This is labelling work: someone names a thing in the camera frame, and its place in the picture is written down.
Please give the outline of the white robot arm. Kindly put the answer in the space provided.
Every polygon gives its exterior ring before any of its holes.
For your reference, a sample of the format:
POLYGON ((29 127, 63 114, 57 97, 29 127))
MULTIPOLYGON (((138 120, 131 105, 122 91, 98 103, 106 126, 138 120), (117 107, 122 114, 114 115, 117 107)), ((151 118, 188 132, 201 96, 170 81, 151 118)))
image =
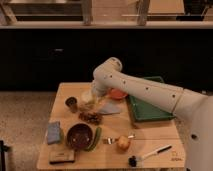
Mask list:
POLYGON ((213 95, 123 74, 110 57, 93 71, 91 92, 102 97, 116 88, 184 120, 189 127, 185 171, 213 171, 213 95))

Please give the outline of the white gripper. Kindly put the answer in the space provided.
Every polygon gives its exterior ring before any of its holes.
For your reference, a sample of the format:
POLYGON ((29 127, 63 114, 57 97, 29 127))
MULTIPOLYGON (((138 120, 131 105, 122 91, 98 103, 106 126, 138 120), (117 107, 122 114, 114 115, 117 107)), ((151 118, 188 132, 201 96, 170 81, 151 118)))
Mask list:
MULTIPOLYGON (((97 96, 97 99, 96 99, 97 107, 101 106, 103 103, 103 100, 104 100, 103 96, 105 96, 107 94, 108 87, 101 84, 98 81, 93 80, 92 84, 91 84, 91 91, 95 96, 97 96)), ((94 96, 91 95, 88 97, 88 104, 89 105, 95 104, 94 96)))

